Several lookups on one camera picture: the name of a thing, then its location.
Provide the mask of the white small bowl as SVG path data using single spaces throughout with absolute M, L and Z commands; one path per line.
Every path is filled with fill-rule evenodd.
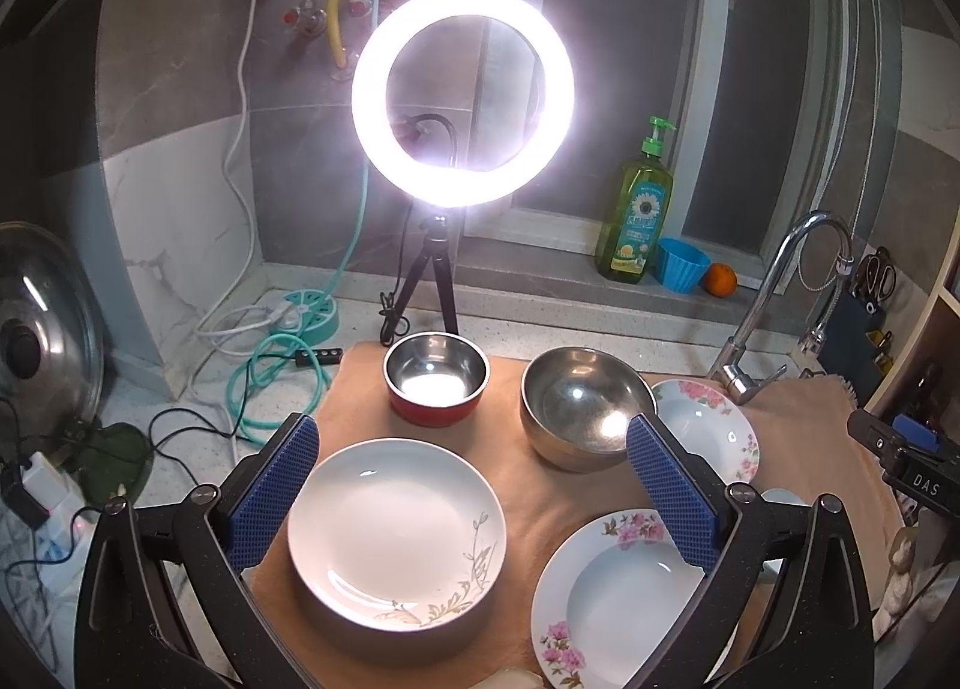
M 781 487 L 770 487 L 761 492 L 761 497 L 770 504 L 795 505 L 796 507 L 807 507 L 807 502 L 796 494 L 796 492 L 781 489 Z

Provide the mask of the white plate gold floral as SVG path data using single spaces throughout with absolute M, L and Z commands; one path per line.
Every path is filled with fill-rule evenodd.
M 505 565 L 500 499 L 457 453 L 376 439 L 332 453 L 288 513 L 302 583 L 345 621 L 379 632 L 438 629 L 469 614 Z

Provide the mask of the large stainless steel bowl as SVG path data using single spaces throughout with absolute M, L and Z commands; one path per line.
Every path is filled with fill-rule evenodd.
M 599 349 L 549 349 L 527 364 L 521 379 L 529 444 L 545 462 L 571 473 L 624 462 L 631 419 L 656 413 L 656 396 L 646 380 Z

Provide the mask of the red steel bowl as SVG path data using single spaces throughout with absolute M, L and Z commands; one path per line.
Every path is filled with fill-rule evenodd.
M 382 377 L 395 413 L 407 423 L 443 429 L 477 409 L 490 381 L 487 354 L 464 336 L 421 331 L 384 354 Z

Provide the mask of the chrome kitchen faucet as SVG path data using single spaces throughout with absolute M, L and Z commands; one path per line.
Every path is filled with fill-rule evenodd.
M 742 357 L 747 352 L 747 343 L 750 336 L 760 326 L 761 320 L 765 317 L 768 305 L 770 305 L 771 299 L 775 297 L 776 288 L 781 283 L 782 276 L 786 273 L 789 263 L 793 260 L 794 253 L 804 244 L 807 235 L 812 234 L 819 227 L 829 227 L 838 235 L 838 251 L 835 260 L 833 260 L 833 283 L 830 284 L 832 292 L 828 294 L 827 302 L 820 310 L 818 317 L 800 338 L 799 349 L 804 354 L 818 356 L 825 343 L 827 343 L 828 322 L 830 322 L 830 318 L 832 318 L 833 312 L 839 304 L 839 297 L 846 290 L 850 278 L 853 276 L 853 239 L 851 239 L 850 230 L 844 224 L 843 219 L 830 211 L 816 209 L 809 214 L 805 214 L 804 218 L 800 218 L 794 224 L 793 229 L 784 235 L 784 239 L 782 239 L 775 253 L 775 258 L 773 258 L 773 263 L 771 263 L 770 268 L 766 271 L 765 278 L 761 281 L 754 302 L 750 304 L 747 313 L 743 315 L 742 322 L 737 326 L 734 335 L 727 338 L 721 351 L 718 352 L 715 362 L 709 367 L 708 379 L 715 380 L 719 385 L 722 385 L 734 405 L 747 405 L 763 388 L 781 379 L 782 375 L 786 374 L 786 370 L 788 370 L 788 367 L 781 366 L 768 379 L 755 380 L 752 375 L 748 375 L 743 370 Z

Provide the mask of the orange cloth mat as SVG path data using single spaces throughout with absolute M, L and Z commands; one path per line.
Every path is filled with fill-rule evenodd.
M 524 363 L 496 357 L 478 408 L 446 429 L 412 426 L 389 405 L 384 351 L 348 349 L 317 408 L 324 453 L 374 437 L 415 437 L 466 458 L 493 486 L 508 525 L 506 565 L 493 591 L 459 624 L 438 632 L 387 636 L 342 621 L 302 585 L 286 536 L 254 570 L 252 595 L 299 663 L 325 687 L 470 687 L 501 668 L 534 669 L 529 613 L 535 583 L 556 547 L 590 520 L 649 502 L 628 465 L 565 473 L 545 465 L 524 434 L 519 388 Z M 788 489 L 804 501 L 836 494 L 848 510 L 869 597 L 880 600 L 900 508 L 874 457 L 846 429 L 848 390 L 833 375 L 782 380 L 745 414 L 760 444 L 760 491 Z

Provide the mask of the dark green dish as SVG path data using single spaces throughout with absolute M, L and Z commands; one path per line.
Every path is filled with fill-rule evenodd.
M 88 504 L 103 507 L 117 497 L 135 502 L 153 468 L 153 447 L 132 424 L 111 424 L 76 445 L 75 463 L 76 481 Z

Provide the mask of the white power adapter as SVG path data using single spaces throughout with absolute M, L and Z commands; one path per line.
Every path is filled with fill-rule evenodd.
M 65 471 L 57 468 L 43 452 L 34 452 L 23 466 L 23 486 L 26 492 L 49 515 L 57 510 L 76 510 L 85 503 L 82 489 Z

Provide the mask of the scissors in holder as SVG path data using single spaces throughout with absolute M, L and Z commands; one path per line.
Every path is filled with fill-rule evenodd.
M 854 275 L 853 296 L 867 313 L 875 313 L 893 296 L 895 289 L 896 269 L 892 254 L 881 245 L 876 251 L 867 253 L 859 263 Z

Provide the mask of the teal round power strip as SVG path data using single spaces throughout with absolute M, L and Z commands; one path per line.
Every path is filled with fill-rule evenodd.
M 298 336 L 309 346 L 332 340 L 339 326 L 337 301 L 324 290 L 314 289 L 286 292 L 270 320 L 274 333 Z

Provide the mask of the orange fruit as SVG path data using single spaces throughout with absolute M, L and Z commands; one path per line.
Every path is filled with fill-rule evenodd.
M 701 287 L 703 287 L 709 296 L 726 299 L 731 297 L 739 287 L 736 272 L 724 263 L 713 263 L 703 274 L 701 278 Z

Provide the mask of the blue cup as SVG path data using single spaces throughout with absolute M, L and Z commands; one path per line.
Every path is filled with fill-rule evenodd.
M 661 237 L 654 263 L 654 276 L 665 289 L 690 294 L 711 266 L 711 258 L 688 242 Z

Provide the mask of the steel pot lid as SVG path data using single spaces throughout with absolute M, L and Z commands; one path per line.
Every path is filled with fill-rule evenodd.
M 36 224 L 3 224 L 2 395 L 23 432 L 93 419 L 103 377 L 99 308 L 75 253 Z

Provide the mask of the green dish soap bottle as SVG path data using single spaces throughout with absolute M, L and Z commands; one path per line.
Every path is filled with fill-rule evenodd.
M 665 134 L 674 123 L 649 118 L 640 152 L 623 162 L 622 183 L 601 227 L 594 263 L 604 278 L 636 284 L 646 273 L 669 209 L 674 177 L 662 162 Z

